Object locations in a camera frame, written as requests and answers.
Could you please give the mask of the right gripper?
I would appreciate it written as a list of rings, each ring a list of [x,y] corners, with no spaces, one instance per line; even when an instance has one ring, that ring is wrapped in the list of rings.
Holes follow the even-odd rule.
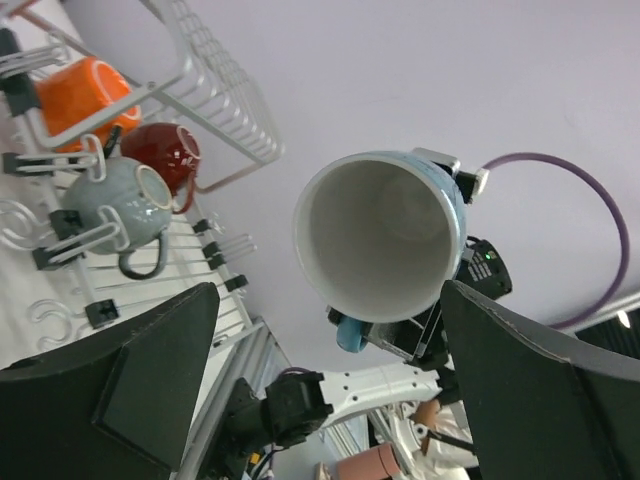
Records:
[[[337,344],[346,352],[359,353],[371,344],[422,370],[437,370],[449,361],[439,302],[415,317],[391,323],[360,321],[332,307],[327,315],[337,327]]]

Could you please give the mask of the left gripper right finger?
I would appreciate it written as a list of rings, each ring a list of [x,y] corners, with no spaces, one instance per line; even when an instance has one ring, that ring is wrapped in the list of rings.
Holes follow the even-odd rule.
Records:
[[[639,362],[457,282],[440,303],[486,479],[636,479]]]

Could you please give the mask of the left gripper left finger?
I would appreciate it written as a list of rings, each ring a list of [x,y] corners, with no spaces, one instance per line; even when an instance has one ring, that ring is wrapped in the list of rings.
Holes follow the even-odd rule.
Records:
[[[167,479],[219,310],[212,283],[1,371],[4,479]]]

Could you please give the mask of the blue white mug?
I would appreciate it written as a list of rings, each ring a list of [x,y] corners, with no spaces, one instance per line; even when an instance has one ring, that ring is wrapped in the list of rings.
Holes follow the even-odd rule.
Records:
[[[467,239],[454,180],[412,151],[330,163],[304,188],[293,230],[310,285],[328,306],[369,323],[428,310],[456,275]]]

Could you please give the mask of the grey ceramic mug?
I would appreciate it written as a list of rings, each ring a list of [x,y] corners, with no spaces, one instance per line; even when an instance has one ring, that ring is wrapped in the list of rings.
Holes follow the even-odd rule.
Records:
[[[95,255],[118,257],[120,272],[131,280],[158,276],[168,257],[168,229],[172,195],[151,167],[129,157],[105,162],[106,177],[92,181],[82,173],[62,195],[61,206],[79,214],[81,243]],[[157,259],[148,272],[135,270],[131,257],[143,246],[157,242]]]

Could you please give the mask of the red floral mug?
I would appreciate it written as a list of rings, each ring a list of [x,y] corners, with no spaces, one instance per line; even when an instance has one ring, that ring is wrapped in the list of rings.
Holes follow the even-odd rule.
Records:
[[[184,204],[173,210],[186,213],[193,204],[195,179],[201,161],[198,142],[183,125],[156,122],[139,126],[120,141],[123,156],[133,158],[154,169],[175,197],[186,189]]]

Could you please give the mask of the orange mug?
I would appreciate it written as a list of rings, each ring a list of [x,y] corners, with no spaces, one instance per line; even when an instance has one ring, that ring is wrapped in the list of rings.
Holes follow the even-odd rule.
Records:
[[[122,99],[132,92],[111,65],[85,57],[35,84],[51,136]]]

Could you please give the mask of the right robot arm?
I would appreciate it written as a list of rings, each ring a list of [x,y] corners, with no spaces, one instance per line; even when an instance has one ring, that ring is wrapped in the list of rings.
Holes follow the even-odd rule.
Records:
[[[428,401],[457,388],[440,304],[415,319],[362,327],[366,339],[401,360],[356,371],[292,371],[279,374],[257,395],[244,378],[235,381],[199,475],[239,479],[251,454],[290,448],[332,424],[400,402]]]

